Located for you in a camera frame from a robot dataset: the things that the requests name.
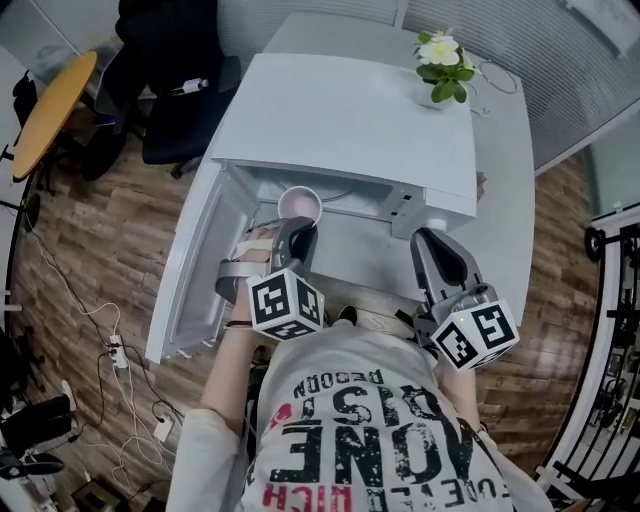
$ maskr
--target flower pot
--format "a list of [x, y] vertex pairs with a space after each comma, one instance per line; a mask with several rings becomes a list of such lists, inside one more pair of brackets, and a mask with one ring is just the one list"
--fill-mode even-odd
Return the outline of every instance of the flower pot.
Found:
[[433, 108], [435, 110], [446, 110], [454, 103], [456, 103], [456, 100], [453, 96], [439, 103], [434, 102], [431, 99], [431, 92], [433, 91], [434, 87], [435, 85], [428, 84], [426, 82], [418, 82], [415, 91], [416, 103], [418, 103], [418, 105]]

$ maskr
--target white cup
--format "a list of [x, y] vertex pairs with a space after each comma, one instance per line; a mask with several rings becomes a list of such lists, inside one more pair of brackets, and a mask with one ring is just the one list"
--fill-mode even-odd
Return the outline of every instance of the white cup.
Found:
[[322, 200], [309, 187], [291, 187], [280, 196], [278, 215], [281, 219], [308, 217], [315, 226], [322, 217]]

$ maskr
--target white wall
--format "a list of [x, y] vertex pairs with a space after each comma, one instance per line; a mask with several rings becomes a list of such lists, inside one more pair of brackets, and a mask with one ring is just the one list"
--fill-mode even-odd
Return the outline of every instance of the white wall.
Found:
[[117, 19], [118, 0], [13, 0], [0, 16], [0, 45], [46, 84], [89, 50], [106, 65], [122, 44]]
[[596, 205], [594, 216], [640, 202], [640, 114], [589, 147]]
[[[9, 152], [13, 153], [13, 143], [20, 133], [20, 123], [13, 110], [13, 86], [22, 78], [25, 71], [25, 67], [13, 55], [0, 46], [0, 151], [8, 144]], [[7, 159], [2, 160], [0, 162], [0, 199], [18, 205], [26, 181], [13, 183], [12, 172], [13, 162]], [[0, 207], [0, 290], [4, 290], [7, 280], [7, 264], [15, 214], [15, 211]], [[0, 314], [0, 327], [4, 329], [4, 314]]]

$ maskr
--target cable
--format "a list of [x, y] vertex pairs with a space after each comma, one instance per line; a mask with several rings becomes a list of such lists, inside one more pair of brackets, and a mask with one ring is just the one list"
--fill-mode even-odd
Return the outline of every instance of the cable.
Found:
[[153, 402], [153, 404], [151, 404], [151, 414], [153, 414], [158, 421], [160, 421], [161, 419], [160, 416], [156, 414], [156, 405], [158, 404], [162, 404], [167, 409], [169, 409], [171, 411], [171, 414], [173, 414], [174, 417], [176, 418], [176, 421], [180, 423], [180, 426], [182, 426], [182, 418], [183, 418], [182, 413], [176, 413], [176, 411], [174, 411], [171, 407], [167, 406], [167, 404], [165, 404], [162, 400], [156, 400], [155, 402]]
[[[73, 290], [73, 287], [71, 286], [71, 283], [69, 283], [69, 280], [67, 279], [67, 277], [64, 275], [64, 273], [62, 272], [62, 270], [60, 269], [60, 265], [58, 264], [55, 255], [53, 254], [53, 252], [51, 250], [49, 250], [46, 245], [44, 244], [44, 242], [42, 241], [42, 239], [40, 238], [40, 236], [38, 235], [38, 233], [35, 231], [33, 225], [31, 224], [31, 221], [29, 220], [29, 218], [27, 217], [27, 221], [31, 227], [31, 232], [33, 233], [33, 235], [35, 236], [36, 242], [38, 244], [38, 247], [40, 248], [40, 254], [42, 256], [42, 258], [44, 258], [46, 264], [53, 269], [56, 274], [60, 277], [60, 279], [62, 280], [62, 282], [65, 285], [65, 288], [69, 294], [69, 296], [72, 299], [72, 304], [75, 306], [76, 310], [83, 316], [86, 316], [91, 323], [93, 324], [96, 333], [98, 334], [98, 337], [100, 338], [101, 343], [108, 347], [111, 348], [113, 347], [113, 344], [108, 343], [103, 337], [102, 337], [102, 333], [100, 332], [100, 328], [98, 326], [98, 324], [96, 323], [96, 321], [91, 317], [91, 315], [101, 311], [102, 309], [106, 308], [107, 306], [113, 306], [116, 308], [117, 312], [118, 312], [118, 316], [116, 319], [116, 322], [114, 324], [113, 327], [113, 335], [115, 336], [117, 333], [117, 329], [118, 329], [118, 325], [120, 324], [120, 320], [121, 320], [121, 310], [118, 307], [117, 304], [113, 303], [113, 302], [108, 302], [106, 304], [103, 304], [102, 306], [100, 306], [99, 308], [93, 310], [93, 311], [88, 311], [87, 307], [84, 305], [84, 303], [80, 300], [80, 298], [78, 297], [78, 295], [75, 293], [75, 291]], [[140, 363], [140, 367], [142, 368], [142, 372], [145, 378], [145, 382], [147, 383], [147, 386], [149, 387], [149, 389], [153, 392], [153, 394], [158, 398], [158, 400], [156, 402], [154, 402], [154, 404], [152, 405], [152, 413], [155, 415], [155, 413], [153, 412], [153, 408], [155, 405], [157, 405], [158, 403], [162, 403], [163, 405], [165, 405], [166, 407], [168, 407], [171, 412], [176, 416], [176, 419], [178, 420], [178, 422], [182, 425], [182, 420], [184, 419], [184, 415], [178, 411], [170, 402], [168, 402], [166, 399], [164, 399], [162, 396], [160, 396], [160, 394], [154, 389], [154, 387], [151, 385], [151, 382], [149, 380], [149, 376], [147, 375], [147, 370], [144, 367], [144, 362], [142, 359], [142, 356], [140, 355], [140, 353], [138, 352], [138, 350], [135, 347], [132, 347], [130, 345], [125, 345], [122, 344], [123, 348], [129, 348], [131, 350], [133, 350], [136, 353], [136, 356], [138, 358], [138, 361]], [[136, 444], [138, 447], [138, 451], [140, 452], [140, 455], [142, 455], [142, 457], [144, 457], [145, 459], [147, 459], [149, 462], [156, 464], [156, 465], [161, 465], [164, 464], [167, 468], [167, 470], [172, 473], [171, 468], [169, 467], [169, 464], [167, 463], [166, 459], [164, 458], [164, 456], [162, 455], [161, 449], [176, 455], [175, 452], [169, 450], [168, 448], [166, 448], [165, 446], [163, 446], [161, 443], [158, 444], [155, 442], [155, 440], [153, 439], [153, 434], [151, 433], [151, 431], [149, 430], [149, 428], [147, 427], [147, 425], [144, 423], [144, 421], [142, 420], [142, 418], [140, 418], [140, 416], [138, 416], [136, 409], [135, 409], [135, 390], [134, 390], [134, 385], [133, 385], [133, 378], [132, 378], [132, 373], [131, 373], [131, 362], [129, 361], [129, 358], [126, 355], [126, 350], [124, 350], [125, 352], [125, 357], [127, 358], [127, 363], [128, 363], [128, 368], [129, 368], [129, 385], [131, 388], [131, 402], [129, 402], [129, 400], [127, 400], [127, 397], [125, 395], [124, 389], [122, 387], [122, 385], [120, 384], [120, 381], [118, 379], [118, 375], [115, 371], [115, 365], [113, 365], [113, 373], [114, 373], [114, 377], [116, 379], [116, 384], [118, 385], [118, 388], [120, 389], [120, 392], [122, 393], [122, 397], [125, 401], [125, 403], [127, 404], [127, 407], [129, 408], [129, 410], [131, 411], [132, 415], [133, 415], [133, 422], [134, 422], [134, 434], [133, 436], [131, 436], [129, 439], [127, 439], [125, 441], [125, 443], [120, 447], [120, 451], [116, 450], [113, 446], [108, 445], [108, 444], [90, 444], [90, 443], [86, 443], [83, 440], [80, 440], [83, 444], [85, 444], [86, 446], [90, 446], [90, 447], [106, 447], [109, 448], [111, 450], [114, 451], [114, 453], [116, 454], [117, 458], [118, 458], [118, 465], [116, 467], [114, 467], [111, 470], [111, 475], [113, 477], [113, 479], [115, 481], [117, 481], [118, 483], [121, 483], [118, 478], [116, 477], [115, 472], [118, 469], [121, 469], [122, 472], [125, 475], [125, 478], [127, 480], [127, 485], [129, 487], [129, 489], [131, 489], [131, 480], [129, 479], [129, 476], [125, 470], [125, 462], [122, 458], [122, 454], [125, 450], [125, 448], [127, 447], [127, 445], [133, 441], [134, 439], [136, 440]], [[102, 376], [100, 374], [100, 361], [102, 360], [102, 358], [104, 356], [109, 355], [109, 352], [104, 352], [102, 354], [100, 354], [97, 358], [96, 361], [96, 370], [98, 373], [98, 383], [99, 383], [99, 388], [100, 388], [100, 398], [101, 398], [101, 412], [100, 412], [100, 419], [98, 420], [97, 425], [91, 425], [88, 421], [85, 421], [85, 423], [82, 425], [82, 427], [80, 428], [80, 431], [77, 434], [74, 434], [72, 436], [70, 436], [67, 440], [65, 440], [64, 442], [54, 446], [53, 448], [50, 448], [49, 450], [47, 450], [44, 453], [47, 453], [49, 451], [53, 451], [56, 450], [57, 448], [60, 448], [61, 446], [64, 446], [65, 444], [71, 444], [76, 442], [80, 436], [82, 436], [82, 434], [85, 431], [85, 428], [87, 425], [92, 426], [93, 428], [95, 428], [96, 430], [99, 429], [99, 427], [102, 425], [103, 421], [104, 421], [104, 416], [105, 416], [105, 398], [104, 398], [104, 388], [102, 385]], [[140, 422], [142, 424], [142, 426], [145, 428], [145, 430], [147, 431], [147, 434], [149, 435], [149, 437], [151, 438], [151, 440], [146, 439], [144, 437], [140, 437], [138, 435], [138, 422]], [[160, 461], [154, 461], [152, 459], [150, 459], [143, 451], [142, 448], [140, 446], [140, 441], [149, 443], [150, 445], [152, 445], [156, 452], [158, 453], [158, 456], [160, 457]]]
[[[33, 228], [33, 226], [31, 225], [31, 221], [29, 220], [29, 218], [27, 217], [27, 222], [29, 223], [29, 226], [31, 226], [31, 233], [36, 237], [36, 241], [38, 241], [38, 245], [40, 246], [41, 249], [44, 249], [50, 256], [51, 259], [53, 261], [53, 264], [56, 266], [56, 269], [58, 271], [58, 275], [63, 279], [63, 281], [65, 282], [65, 285], [67, 287], [67, 290], [69, 292], [71, 292], [71, 295], [74, 297], [75, 300], [78, 301], [78, 303], [82, 306], [82, 309], [87, 312], [88, 309], [87, 307], [84, 305], [84, 303], [80, 300], [80, 298], [78, 297], [78, 294], [74, 291], [73, 287], [71, 286], [71, 283], [69, 283], [69, 280], [66, 278], [66, 276], [64, 275], [64, 273], [62, 272], [62, 270], [60, 269], [60, 265], [58, 264], [58, 261], [56, 260], [55, 254], [53, 254], [52, 251], [50, 251], [47, 246], [44, 244], [44, 242], [42, 241], [42, 239], [40, 238], [40, 236], [38, 235], [38, 233], [35, 231], [35, 229]], [[102, 337], [102, 333], [100, 332], [100, 328], [98, 326], [98, 324], [96, 323], [96, 321], [89, 315], [87, 317], [91, 323], [93, 324], [96, 333], [98, 334], [98, 338], [100, 338], [100, 341], [102, 342], [102, 344], [105, 347], [109, 347], [109, 343], [107, 343], [107, 341]]]
[[178, 411], [178, 409], [176, 409], [173, 405], [171, 405], [170, 402], [168, 402], [166, 399], [164, 399], [162, 396], [160, 396], [160, 394], [154, 389], [154, 387], [151, 385], [151, 382], [149, 381], [149, 376], [147, 375], [147, 369], [144, 367], [143, 361], [142, 361], [142, 356], [140, 355], [140, 352], [138, 352], [138, 349], [131, 346], [131, 345], [127, 345], [125, 343], [122, 344], [122, 346], [125, 349], [130, 349], [133, 350], [138, 358], [138, 361], [140, 363], [140, 368], [142, 368], [142, 374], [144, 375], [144, 380], [147, 382], [147, 386], [149, 387], [149, 389], [151, 390], [151, 392], [156, 395], [156, 397], [158, 398], [156, 403], [162, 403], [164, 405], [166, 405], [169, 409], [171, 409], [171, 411], [178, 417], [182, 418], [184, 420], [184, 414], [182, 414], [180, 411]]
[[57, 450], [58, 448], [64, 446], [65, 444], [75, 443], [78, 439], [80, 439], [80, 436], [82, 436], [82, 434], [84, 433], [84, 429], [86, 428], [87, 425], [89, 425], [90, 427], [95, 428], [96, 430], [98, 430], [100, 425], [102, 425], [102, 422], [104, 421], [105, 403], [104, 403], [104, 389], [102, 387], [102, 375], [100, 375], [100, 360], [104, 356], [107, 356], [107, 355], [109, 355], [109, 353], [108, 352], [104, 352], [104, 353], [100, 354], [98, 356], [97, 360], [96, 360], [96, 371], [98, 373], [98, 385], [100, 387], [100, 400], [101, 400], [101, 403], [102, 403], [101, 409], [100, 409], [100, 419], [98, 420], [98, 424], [97, 425], [91, 425], [91, 423], [89, 423], [88, 420], [85, 420], [85, 422], [80, 427], [80, 431], [77, 434], [73, 434], [73, 435], [69, 436], [62, 443], [54, 446], [53, 448], [49, 448], [48, 450], [45, 450], [44, 452], [41, 452], [41, 453], [49, 453], [49, 452], [52, 452], [54, 450]]
[[171, 482], [171, 480], [166, 480], [166, 479], [165, 479], [165, 480], [154, 480], [153, 482], [149, 482], [148, 484], [144, 484], [142, 487], [140, 487], [140, 488], [135, 492], [135, 494], [133, 494], [133, 495], [132, 495], [128, 500], [127, 500], [127, 502], [131, 502], [131, 501], [133, 501], [133, 498], [135, 498], [136, 496], [138, 496], [138, 495], [140, 495], [140, 494], [142, 494], [142, 493], [147, 492], [147, 491], [148, 491], [149, 489], [151, 489], [151, 487], [153, 487], [155, 484], [159, 484], [159, 483], [161, 483], [161, 482], [169, 483], [169, 482]]
[[97, 308], [97, 309], [95, 309], [93, 311], [87, 311], [87, 308], [85, 307], [85, 305], [81, 304], [80, 300], [77, 298], [77, 296], [75, 294], [71, 293], [71, 289], [69, 288], [69, 282], [67, 281], [66, 277], [64, 277], [62, 275], [62, 272], [59, 270], [58, 263], [55, 262], [56, 265], [54, 266], [49, 261], [49, 258], [47, 258], [46, 254], [44, 252], [44, 245], [42, 243], [42, 240], [40, 239], [40, 236], [38, 236], [38, 234], [36, 233], [33, 225], [31, 224], [31, 221], [29, 220], [29, 217], [25, 216], [25, 218], [27, 219], [27, 222], [29, 223], [29, 226], [31, 226], [31, 232], [36, 237], [36, 242], [38, 243], [38, 247], [40, 247], [40, 254], [42, 255], [42, 258], [44, 259], [45, 263], [50, 268], [52, 268], [56, 272], [56, 274], [58, 274], [58, 276], [60, 276], [60, 279], [62, 279], [62, 282], [64, 283], [64, 286], [66, 287], [67, 292], [69, 293], [69, 297], [71, 297], [71, 299], [73, 300], [73, 304], [76, 307], [76, 309], [78, 310], [78, 313], [80, 313], [81, 315], [90, 317], [91, 315], [97, 313], [98, 311], [101, 311], [102, 309], [106, 308], [107, 306], [113, 306], [114, 308], [116, 308], [116, 310], [118, 311], [118, 318], [116, 320], [115, 325], [113, 326], [113, 334], [115, 336], [116, 329], [118, 328], [118, 324], [120, 323], [120, 316], [121, 316], [120, 308], [118, 307], [118, 305], [114, 304], [113, 302], [107, 302], [106, 304], [103, 304], [102, 306], [100, 306], [99, 308]]
[[[115, 365], [113, 366], [113, 375], [114, 375], [114, 377], [116, 379], [116, 383], [118, 384], [118, 388], [120, 389], [120, 392], [122, 393], [122, 398], [124, 399], [125, 403], [127, 404], [127, 407], [129, 407], [129, 410], [131, 411], [131, 414], [133, 415], [133, 428], [134, 428], [135, 435], [132, 436], [132, 437], [136, 439], [136, 444], [138, 445], [138, 451], [140, 452], [140, 455], [142, 455], [145, 459], [147, 459], [152, 464], [161, 465], [161, 464], [164, 463], [165, 466], [167, 467], [167, 469], [169, 470], [169, 472], [171, 472], [171, 468], [169, 468], [169, 465], [167, 464], [167, 461], [162, 456], [162, 453], [160, 452], [160, 448], [158, 448], [158, 445], [153, 440], [153, 434], [151, 434], [151, 431], [147, 427], [146, 423], [144, 421], [142, 421], [142, 419], [136, 413], [136, 407], [135, 407], [135, 402], [134, 402], [133, 380], [131, 378], [131, 363], [129, 363], [128, 366], [129, 366], [129, 386], [131, 387], [131, 403], [129, 403], [129, 401], [127, 400], [127, 397], [126, 397], [126, 395], [124, 393], [124, 389], [122, 388], [122, 385], [120, 384], [120, 380], [118, 379], [118, 374], [116, 373]], [[147, 434], [149, 434], [149, 437], [151, 438], [151, 441], [149, 441], [148, 439], [145, 439], [143, 437], [140, 437], [138, 435], [138, 422], [140, 422], [142, 424], [142, 426], [145, 428], [145, 430], [147, 431]], [[152, 460], [149, 457], [147, 457], [147, 455], [142, 451], [142, 448], [140, 447], [140, 440], [141, 439], [143, 441], [146, 441], [149, 444], [153, 445], [153, 447], [156, 449], [156, 452], [158, 453], [158, 455], [160, 457], [160, 461], [155, 461], [155, 460]]]

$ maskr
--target white wire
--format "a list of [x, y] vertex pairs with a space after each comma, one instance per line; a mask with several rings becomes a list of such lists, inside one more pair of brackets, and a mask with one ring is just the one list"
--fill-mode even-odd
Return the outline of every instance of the white wire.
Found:
[[110, 444], [102, 444], [102, 443], [87, 443], [85, 441], [83, 441], [82, 439], [80, 439], [80, 442], [86, 446], [89, 447], [95, 447], [95, 448], [109, 448], [110, 450], [113, 450], [113, 453], [116, 454], [116, 457], [118, 457], [118, 463], [119, 465], [116, 466], [115, 468], [113, 468], [111, 470], [111, 476], [113, 477], [113, 479], [118, 482], [120, 485], [122, 485], [122, 483], [120, 482], [120, 480], [118, 479], [118, 477], [115, 475], [115, 471], [118, 469], [122, 470], [122, 473], [124, 474], [124, 477], [127, 479], [127, 486], [129, 487], [129, 489], [132, 489], [133, 487], [131, 486], [131, 480], [129, 480], [129, 475], [127, 475], [127, 471], [124, 468], [124, 460], [122, 459], [121, 453], [118, 453], [118, 450], [116, 450], [113, 446], [111, 446]]
[[69, 289], [69, 285], [67, 284], [67, 280], [64, 278], [62, 273], [53, 264], [51, 264], [51, 262], [49, 261], [49, 258], [47, 258], [47, 255], [45, 254], [44, 247], [40, 243], [40, 236], [36, 234], [36, 230], [34, 229], [33, 225], [31, 224], [31, 220], [29, 220], [29, 216], [25, 215], [25, 218], [27, 219], [27, 222], [29, 223], [29, 226], [31, 227], [31, 231], [33, 231], [33, 234], [36, 235], [36, 236], [34, 236], [34, 238], [36, 239], [36, 242], [38, 243], [38, 247], [40, 248], [40, 254], [42, 255], [42, 258], [44, 259], [45, 263], [50, 268], [52, 268], [55, 271], [55, 273], [58, 274], [58, 276], [60, 277], [62, 283], [64, 284], [65, 288], [67, 289], [67, 293], [69, 294], [69, 297], [71, 297], [71, 300], [73, 301], [73, 305], [78, 310], [78, 313], [80, 313], [81, 315], [84, 315], [84, 316], [90, 316], [90, 315], [93, 315], [94, 313], [97, 313], [98, 311], [101, 311], [102, 309], [106, 308], [107, 306], [113, 306], [114, 308], [116, 308], [116, 310], [118, 311], [118, 318], [116, 320], [115, 325], [113, 326], [113, 335], [115, 336], [116, 330], [118, 328], [118, 324], [120, 323], [120, 316], [121, 316], [120, 308], [118, 307], [118, 305], [114, 304], [113, 302], [107, 302], [106, 304], [103, 304], [98, 309], [95, 309], [93, 311], [89, 311], [89, 312], [82, 311], [82, 309], [80, 308], [80, 303], [73, 296], [73, 293], [71, 293], [71, 290]]
[[[129, 358], [127, 358], [127, 363], [128, 363], [128, 367], [129, 367], [129, 385], [131, 386], [131, 403], [129, 403], [129, 401], [127, 400], [127, 397], [126, 397], [126, 395], [124, 393], [124, 389], [123, 389], [122, 385], [120, 384], [120, 379], [118, 379], [118, 374], [116, 373], [116, 367], [115, 367], [115, 365], [113, 365], [113, 375], [114, 375], [114, 377], [116, 379], [116, 383], [118, 384], [118, 388], [120, 389], [120, 392], [122, 393], [122, 398], [124, 399], [125, 403], [127, 404], [127, 407], [129, 407], [129, 411], [133, 415], [133, 428], [134, 428], [135, 435], [132, 436], [131, 438], [129, 438], [127, 440], [127, 442], [123, 445], [123, 447], [126, 446], [129, 443], [129, 441], [131, 441], [132, 439], [136, 439], [136, 444], [138, 446], [138, 451], [140, 452], [140, 455], [142, 455], [145, 459], [147, 459], [152, 464], [155, 464], [155, 465], [164, 464], [166, 466], [167, 470], [169, 471], [169, 473], [173, 474], [173, 472], [171, 471], [171, 468], [169, 467], [169, 464], [167, 463], [166, 459], [162, 455], [162, 452], [160, 451], [160, 448], [158, 447], [158, 445], [156, 444], [155, 440], [153, 439], [153, 434], [149, 430], [149, 427], [147, 427], [146, 423], [136, 413], [135, 402], [134, 402], [133, 379], [131, 377], [131, 361], [129, 361]], [[140, 422], [142, 424], [144, 429], [147, 431], [147, 434], [149, 434], [149, 437], [151, 438], [151, 440], [145, 439], [144, 437], [140, 437], [138, 435], [138, 422]], [[142, 448], [140, 446], [140, 441], [141, 440], [144, 441], [144, 442], [149, 443], [150, 445], [152, 445], [155, 448], [156, 453], [160, 457], [159, 461], [156, 461], [156, 460], [153, 460], [153, 459], [150, 459], [149, 457], [147, 457], [147, 455], [142, 451]]]
[[[84, 315], [84, 316], [90, 316], [90, 315], [93, 315], [95, 313], [98, 313], [99, 311], [101, 311], [102, 309], [106, 308], [107, 306], [113, 306], [114, 308], [116, 308], [116, 311], [118, 312], [118, 317], [117, 317], [116, 322], [115, 322], [115, 324], [113, 326], [113, 335], [115, 336], [116, 333], [117, 333], [117, 330], [118, 330], [118, 325], [120, 324], [121, 316], [122, 316], [120, 308], [118, 307], [118, 305], [113, 303], [113, 302], [107, 302], [106, 304], [103, 304], [102, 306], [100, 306], [99, 308], [97, 308], [97, 309], [95, 309], [93, 311], [82, 311], [82, 309], [80, 307], [81, 304], [74, 297], [74, 295], [71, 293], [71, 290], [69, 289], [69, 285], [67, 284], [67, 280], [64, 278], [62, 273], [58, 270], [58, 268], [56, 266], [54, 266], [49, 261], [49, 258], [47, 257], [47, 255], [45, 253], [45, 249], [44, 249], [42, 243], [40, 242], [39, 235], [37, 235], [33, 225], [31, 224], [31, 220], [29, 219], [28, 216], [25, 215], [25, 217], [27, 219], [27, 222], [29, 223], [29, 226], [31, 227], [31, 231], [35, 235], [34, 238], [36, 239], [38, 247], [40, 248], [40, 255], [44, 259], [45, 263], [51, 269], [53, 269], [53, 271], [56, 274], [58, 274], [58, 276], [60, 277], [60, 280], [64, 284], [64, 286], [65, 286], [65, 288], [67, 290], [67, 293], [69, 294], [69, 297], [71, 297], [72, 304], [75, 306], [75, 309], [78, 311], [78, 313], [80, 313], [81, 315]], [[152, 464], [156, 464], [156, 465], [164, 464], [165, 467], [167, 468], [167, 470], [169, 471], [169, 473], [171, 473], [171, 474], [173, 474], [173, 471], [171, 470], [171, 468], [169, 467], [169, 464], [167, 463], [166, 459], [162, 455], [162, 452], [160, 451], [160, 448], [166, 450], [167, 452], [171, 453], [172, 455], [176, 455], [176, 454], [174, 452], [172, 452], [171, 450], [169, 450], [168, 448], [166, 448], [165, 446], [163, 446], [161, 443], [160, 443], [160, 448], [158, 447], [158, 444], [156, 444], [156, 442], [153, 440], [153, 434], [151, 434], [151, 431], [149, 430], [149, 427], [147, 427], [146, 423], [136, 413], [135, 400], [134, 400], [133, 378], [132, 378], [132, 375], [131, 375], [131, 361], [129, 361], [129, 358], [126, 355], [126, 352], [125, 352], [125, 358], [127, 359], [127, 366], [129, 368], [129, 386], [131, 387], [131, 403], [129, 403], [129, 400], [127, 400], [127, 397], [125, 395], [124, 389], [123, 389], [122, 385], [120, 384], [120, 380], [118, 379], [118, 374], [116, 373], [116, 365], [113, 365], [112, 368], [113, 368], [113, 375], [114, 375], [114, 377], [116, 379], [116, 383], [118, 385], [118, 388], [120, 389], [120, 392], [122, 393], [122, 398], [124, 399], [125, 403], [127, 404], [127, 407], [129, 408], [129, 410], [131, 411], [131, 414], [133, 415], [133, 428], [134, 428], [135, 435], [131, 436], [129, 439], [127, 439], [124, 442], [124, 444], [120, 447], [120, 451], [116, 450], [113, 446], [108, 445], [108, 444], [102, 444], [102, 443], [93, 443], [92, 444], [92, 443], [87, 443], [87, 442], [83, 441], [82, 439], [80, 439], [80, 441], [83, 444], [85, 444], [86, 446], [89, 446], [89, 447], [96, 447], [96, 448], [97, 447], [101, 447], [101, 448], [109, 448], [110, 450], [113, 450], [113, 452], [116, 454], [116, 457], [118, 458], [118, 465], [111, 470], [111, 476], [113, 477], [113, 479], [116, 482], [118, 482], [120, 485], [122, 485], [122, 482], [118, 479], [118, 477], [115, 474], [115, 472], [117, 470], [119, 470], [119, 469], [122, 470], [122, 473], [124, 474], [125, 478], [127, 479], [128, 488], [132, 489], [131, 480], [129, 479], [129, 475], [127, 474], [127, 471], [125, 469], [125, 462], [124, 462], [124, 459], [122, 458], [122, 454], [124, 452], [124, 449], [127, 447], [127, 445], [131, 441], [133, 441], [134, 439], [136, 440], [136, 444], [138, 446], [138, 451], [140, 452], [140, 455], [142, 455], [145, 459], [147, 459]], [[140, 422], [142, 424], [142, 426], [145, 428], [145, 430], [147, 431], [147, 434], [149, 434], [149, 437], [151, 438], [151, 440], [145, 439], [144, 437], [140, 437], [138, 435], [138, 422]], [[153, 448], [155, 448], [158, 456], [160, 457], [160, 461], [155, 461], [155, 460], [152, 460], [149, 457], [147, 457], [147, 455], [145, 455], [145, 453], [142, 451], [142, 447], [140, 446], [140, 441], [143, 441], [145, 443], [149, 443], [151, 446], [153, 446]]]

